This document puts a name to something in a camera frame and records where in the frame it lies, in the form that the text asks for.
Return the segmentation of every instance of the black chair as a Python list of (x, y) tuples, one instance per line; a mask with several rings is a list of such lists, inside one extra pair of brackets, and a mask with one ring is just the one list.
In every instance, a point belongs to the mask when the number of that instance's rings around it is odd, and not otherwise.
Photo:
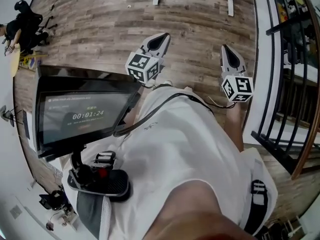
[[(43, 21), (43, 16), (41, 14), (37, 14), (34, 13), (29, 4), (24, 1), (24, 0), (20, 0), (19, 2), (17, 2), (14, 5), (14, 9), (16, 11), (19, 11), (20, 13), (16, 16), (16, 19), (18, 21), (21, 21), (25, 24), (25, 29), (27, 29), (28, 31), (30, 31), (31, 33), (35, 34), (35, 33), (42, 33), (42, 30), (44, 28), (47, 28), (49, 21), (52, 20), (54, 17), (50, 16), (48, 18), (48, 20), (46, 21), (44, 26), (40, 26), (40, 24)], [(50, 27), (48, 27), (48, 29), (52, 29), (57, 27), (58, 24), (52, 25)]]

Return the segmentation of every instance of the monitor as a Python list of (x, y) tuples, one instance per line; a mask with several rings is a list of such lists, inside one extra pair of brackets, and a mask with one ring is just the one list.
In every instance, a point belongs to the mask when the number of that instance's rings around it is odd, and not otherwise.
[(32, 112), (38, 157), (61, 157), (111, 136), (138, 102), (141, 86), (129, 75), (40, 65)]

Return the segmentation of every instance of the white shirt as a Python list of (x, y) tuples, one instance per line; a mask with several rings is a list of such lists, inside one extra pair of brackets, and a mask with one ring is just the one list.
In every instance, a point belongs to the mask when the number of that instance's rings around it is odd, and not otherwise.
[[(193, 92), (160, 87), (145, 99), (138, 120), (175, 93)], [(221, 212), (240, 224), (252, 182), (255, 159), (262, 161), (254, 148), (240, 153), (213, 114), (203, 105), (179, 96), (166, 103), (152, 118), (126, 138), (108, 137), (92, 143), (82, 152), (88, 161), (97, 152), (112, 150), (123, 160), (133, 186), (125, 203), (112, 204), (109, 240), (141, 240), (161, 211), (168, 195), (182, 183), (200, 180), (214, 191)], [(68, 177), (65, 168), (64, 186)], [(263, 179), (268, 190), (268, 211), (276, 205), (278, 192), (263, 165)], [(74, 193), (66, 194), (76, 207)]]

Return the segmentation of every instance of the backpack strap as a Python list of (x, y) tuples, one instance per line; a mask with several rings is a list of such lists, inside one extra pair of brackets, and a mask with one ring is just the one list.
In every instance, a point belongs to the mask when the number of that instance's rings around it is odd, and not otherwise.
[(263, 179), (263, 164), (255, 160), (252, 182), (246, 197), (240, 227), (254, 235), (261, 228), (268, 210), (268, 191)]

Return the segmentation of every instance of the hand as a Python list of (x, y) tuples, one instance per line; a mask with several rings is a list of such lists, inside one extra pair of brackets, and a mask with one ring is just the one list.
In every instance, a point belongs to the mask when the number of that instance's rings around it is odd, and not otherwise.
[(15, 47), (14, 46), (9, 46), (8, 49), (7, 49), (7, 52), (9, 54), (12, 54), (12, 52), (14, 51)]

